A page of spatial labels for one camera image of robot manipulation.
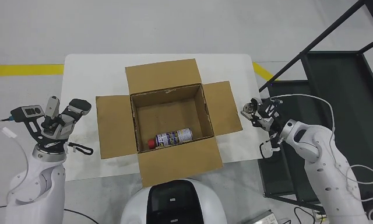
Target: cardboard box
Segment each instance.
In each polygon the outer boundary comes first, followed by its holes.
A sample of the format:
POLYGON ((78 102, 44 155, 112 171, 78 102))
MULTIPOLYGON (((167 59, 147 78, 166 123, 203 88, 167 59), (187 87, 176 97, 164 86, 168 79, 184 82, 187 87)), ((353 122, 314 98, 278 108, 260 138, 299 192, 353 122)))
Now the cardboard box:
POLYGON ((228 81, 201 84, 195 59, 126 68, 129 95, 96 97, 101 158, 138 154, 144 187, 221 168, 215 136, 242 130, 228 81), (157 134, 191 142, 150 150, 157 134))

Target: black shelf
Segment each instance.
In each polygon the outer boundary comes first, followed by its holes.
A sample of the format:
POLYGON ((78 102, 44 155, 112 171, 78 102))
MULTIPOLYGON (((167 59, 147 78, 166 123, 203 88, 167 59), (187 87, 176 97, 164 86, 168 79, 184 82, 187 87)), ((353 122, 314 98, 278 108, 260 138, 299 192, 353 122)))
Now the black shelf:
MULTIPOLYGON (((351 165, 373 168, 373 74, 364 53, 373 47, 369 43, 358 51, 311 51, 318 43, 339 27, 352 14, 366 5, 372 11, 373 0, 358 0, 313 42, 269 79, 259 91, 268 88, 270 96, 302 93, 328 101, 335 115, 336 145, 351 165), (301 60, 306 81, 275 82, 297 61, 301 60)), ((331 128, 329 107, 315 99, 289 97, 280 106, 282 114, 307 124, 331 128)), ((259 160, 265 196, 271 199, 323 212, 304 171, 304 160, 294 149, 283 143, 277 160, 259 160), (295 194, 296 200, 282 197, 295 194)), ((371 172, 353 168, 357 180, 367 181, 371 172)), ((373 185, 359 185, 361 198, 372 197, 373 185)))

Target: cable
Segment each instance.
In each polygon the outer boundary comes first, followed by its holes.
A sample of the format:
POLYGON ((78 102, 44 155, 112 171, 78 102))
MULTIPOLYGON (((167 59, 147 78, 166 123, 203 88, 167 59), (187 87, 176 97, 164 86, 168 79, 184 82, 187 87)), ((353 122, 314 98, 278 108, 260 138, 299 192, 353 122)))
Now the cable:
POLYGON ((24 180, 26 179, 27 175, 29 174, 29 160, 27 159, 27 155, 26 155, 23 147, 21 146, 21 144, 16 139, 17 135, 14 134, 11 130, 9 130, 7 128, 3 128, 2 132, 7 137, 9 137, 10 139, 12 139, 16 143, 17 146, 19 146, 19 148, 21 149, 21 151, 23 153, 24 159, 26 161, 26 174, 24 175, 24 178, 22 179, 22 181, 16 187, 14 187, 13 189, 9 190, 8 193, 7 193, 7 195, 6 195, 6 203, 8 204, 9 203, 9 196, 10 196, 10 194, 13 193, 13 192, 15 192, 15 190, 24 182, 24 180))
POLYGON ((295 216, 297 217, 297 219, 298 219, 298 221, 299 221, 300 224, 302 224, 302 222, 301 222, 301 220, 300 220, 299 217, 298 217, 297 209, 300 209, 300 210, 302 210, 303 212, 305 212, 306 214, 308 214, 309 216, 311 216, 312 219, 314 220, 313 224, 316 223, 316 219, 315 219, 315 217, 314 217, 312 214, 310 214, 310 213, 307 212, 306 210, 302 209, 301 207, 295 207, 295 208, 294 208, 294 214, 295 214, 295 216))
POLYGON ((77 212, 77 211, 74 211, 74 210, 71 210, 71 209, 64 209, 64 211, 68 211, 68 212, 72 212, 72 213, 75 213, 75 214, 79 214, 79 215, 82 215, 82 216, 85 216, 86 218, 88 218, 89 220, 91 220, 92 222, 94 222, 95 224, 99 224, 98 222, 96 222, 93 218, 91 218, 90 216, 87 216, 85 214, 82 214, 80 212, 77 212))
POLYGON ((371 218, 372 214, 373 214, 373 209, 371 209, 371 210, 369 211, 369 213, 368 213, 368 219, 369 219, 370 221, 373 220, 373 219, 371 218))
POLYGON ((272 134, 270 137, 269 137, 269 139, 267 140, 267 141, 263 141, 260 145, 259 145, 259 151, 260 151, 260 153, 261 153, 261 155, 262 155, 262 158, 264 158, 264 159, 267 159, 268 157, 264 157, 264 155, 263 155, 263 150, 262 150, 262 146, 265 144, 265 143, 268 143, 268 142, 270 142, 273 138, 275 138, 277 136, 277 133, 275 132, 274 134, 272 134))
POLYGON ((13 121, 13 120, 14 120, 13 116, 10 116, 9 118, 4 118, 4 119, 0 120, 0 122, 13 121))
POLYGON ((328 102, 328 101, 326 101, 326 100, 324 100, 324 99, 322 99, 322 98, 320 98, 320 97, 316 97, 316 96, 313 96, 313 95, 308 95, 308 94, 302 94, 302 93, 296 93, 296 94, 285 94, 285 95, 278 95, 278 96, 273 96, 273 97, 270 97, 269 98, 269 100, 271 100, 271 101, 273 101, 273 98, 275 98, 275 97, 290 97, 290 96, 305 96, 305 97, 312 97, 312 98, 314 98, 314 99, 318 99, 318 100, 320 100, 320 101, 323 101, 324 103, 326 103, 328 106, 329 106, 329 108, 330 108, 330 112, 331 112, 331 115, 332 115, 332 135, 330 136, 330 140, 329 140, 329 147, 330 147, 330 150, 331 150, 331 154, 332 154, 332 156, 333 156, 333 159, 334 159, 334 162, 335 162, 335 168, 337 168, 337 170, 343 175, 343 176, 345 176, 345 178, 346 178, 346 189, 347 189, 347 191, 356 199, 356 200, 358 200, 358 201, 361 201, 361 202, 366 202, 366 201, 372 201, 373 200, 373 197, 372 198, 369 198, 369 199, 359 199, 359 198, 357 198, 351 191, 350 191, 350 189, 349 189, 349 183, 348 183, 348 180, 351 180, 351 181, 353 181, 353 182, 355 182, 355 183, 358 183, 358 184, 373 184, 373 182, 360 182, 360 181, 357 181, 357 180, 353 180, 352 178, 349 178, 348 177, 348 172, 349 172, 349 170, 351 169, 351 168, 353 168, 353 167, 363 167, 363 168, 366 168, 366 169, 369 169, 369 170, 371 170, 372 172, 373 172, 373 169, 371 169, 370 167, 367 167, 367 166, 364 166, 364 165, 353 165, 353 166, 350 166, 349 168, 347 168, 347 170, 346 170, 346 174, 344 174, 341 170, 340 170, 340 168, 339 168, 339 165, 338 165, 338 163, 337 163, 337 160, 336 160, 336 157, 335 157, 335 155, 334 155, 334 151, 333 151, 333 148, 332 148, 332 139, 333 139, 333 136, 335 135, 335 121, 334 121, 334 113, 333 113, 333 108, 332 108, 332 105, 328 102))

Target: concrete floor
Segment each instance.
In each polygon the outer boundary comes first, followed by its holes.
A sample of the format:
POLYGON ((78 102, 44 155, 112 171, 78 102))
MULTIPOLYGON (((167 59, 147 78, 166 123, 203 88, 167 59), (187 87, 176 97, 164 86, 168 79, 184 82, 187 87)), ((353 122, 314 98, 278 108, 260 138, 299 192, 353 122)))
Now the concrete floor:
MULTIPOLYGON (((245 53, 272 73, 298 54, 356 0, 0 0, 0 64, 62 64, 71 53, 245 53)), ((318 50, 356 50, 373 39, 373 20, 361 9, 318 50)), ((370 64, 373 52, 366 54, 370 64)), ((295 64, 282 79, 304 79, 295 64)), ((257 76, 258 85, 264 80, 257 76)), ((0 117, 15 107, 46 105, 61 95, 62 76, 0 77, 0 117)), ((18 134, 26 152, 34 141, 18 134)), ((0 205, 11 177, 24 169, 0 134, 0 205)), ((228 163, 195 177, 214 188, 229 223, 272 209, 295 222, 292 205, 262 197, 257 161, 228 163)), ((119 223, 127 200, 141 188, 138 174, 66 183, 65 207, 100 223, 119 223)), ((0 223, 4 210, 0 210, 0 223)), ((301 214, 303 223, 311 223, 301 214)), ((66 213, 64 223, 90 223, 66 213)))

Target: white table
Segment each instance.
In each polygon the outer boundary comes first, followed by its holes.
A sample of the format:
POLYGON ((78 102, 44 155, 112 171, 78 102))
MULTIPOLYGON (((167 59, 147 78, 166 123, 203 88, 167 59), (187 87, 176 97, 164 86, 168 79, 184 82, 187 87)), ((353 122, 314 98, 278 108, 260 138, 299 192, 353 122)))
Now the white table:
MULTIPOLYGON (((66 180, 117 176, 139 172, 137 155, 101 160, 98 141, 96 96, 128 95, 125 67, 162 61, 195 58, 202 83, 230 81, 237 111, 252 97, 260 97, 252 61, 244 54, 74 54, 66 57, 61 106, 74 99, 85 99, 92 110, 76 124, 70 141, 94 149, 92 156, 79 152, 68 155, 64 163, 66 180)), ((254 128, 239 114, 243 131, 217 136, 224 163, 261 158, 259 144, 268 134, 254 128)))

